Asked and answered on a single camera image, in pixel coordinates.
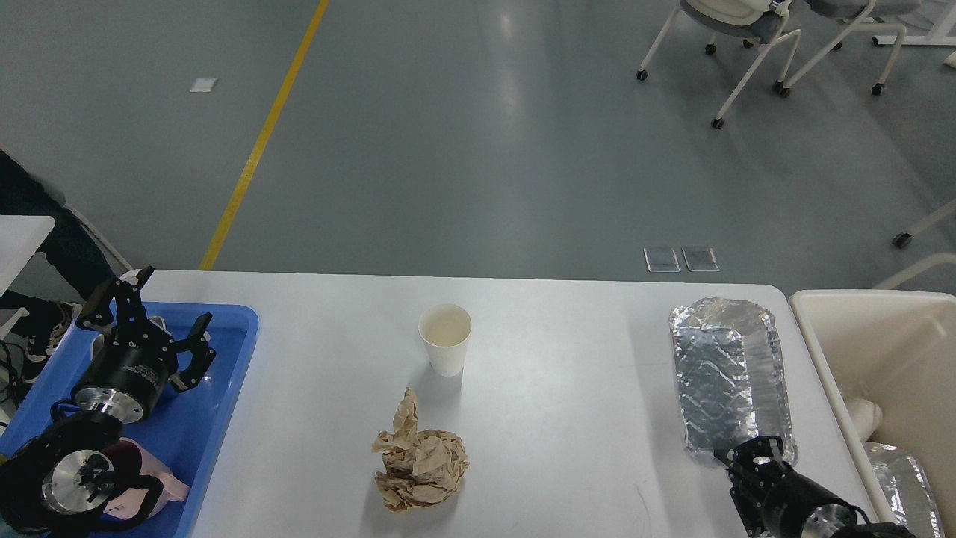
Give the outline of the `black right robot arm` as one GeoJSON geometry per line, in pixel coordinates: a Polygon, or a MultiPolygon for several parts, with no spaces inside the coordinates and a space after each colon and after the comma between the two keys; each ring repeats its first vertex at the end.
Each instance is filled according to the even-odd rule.
{"type": "Polygon", "coordinates": [[[750,537],[912,537],[904,525],[874,523],[860,507],[800,474],[779,436],[714,450],[730,497],[750,537]]]}

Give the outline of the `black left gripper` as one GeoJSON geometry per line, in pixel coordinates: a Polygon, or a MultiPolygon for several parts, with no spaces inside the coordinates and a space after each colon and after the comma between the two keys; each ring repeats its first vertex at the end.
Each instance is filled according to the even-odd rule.
{"type": "Polygon", "coordinates": [[[146,266],[132,282],[105,280],[75,318],[76,327],[104,336],[93,340],[91,363],[72,388],[72,401],[82,411],[106,413],[122,424],[142,422],[156,408],[168,381],[177,392],[194,389],[217,357],[209,344],[212,313],[197,317],[187,337],[171,341],[167,353],[130,345],[145,344],[156,335],[156,324],[149,320],[140,296],[154,271],[146,266]],[[191,354],[189,365],[175,372],[176,355],[185,351],[191,354]]]}

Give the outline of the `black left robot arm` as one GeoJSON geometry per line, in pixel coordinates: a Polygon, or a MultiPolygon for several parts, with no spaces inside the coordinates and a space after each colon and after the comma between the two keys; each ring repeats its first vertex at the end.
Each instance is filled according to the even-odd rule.
{"type": "Polygon", "coordinates": [[[2,518],[15,531],[117,534],[187,497],[188,486],[122,433],[150,418],[165,389],[197,387],[217,355],[209,344],[211,313],[181,340],[147,314],[140,291],[153,271],[106,280],[76,317],[76,326],[98,337],[66,398],[75,411],[65,415],[52,405],[50,426],[2,466],[2,518]]]}

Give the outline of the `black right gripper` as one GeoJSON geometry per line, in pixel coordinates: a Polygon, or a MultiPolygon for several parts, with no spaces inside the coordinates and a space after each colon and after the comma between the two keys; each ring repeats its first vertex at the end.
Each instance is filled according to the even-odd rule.
{"type": "Polygon", "coordinates": [[[713,456],[736,479],[736,508],[751,537],[833,537],[857,524],[857,510],[786,463],[781,436],[758,436],[745,452],[717,448],[713,456]]]}

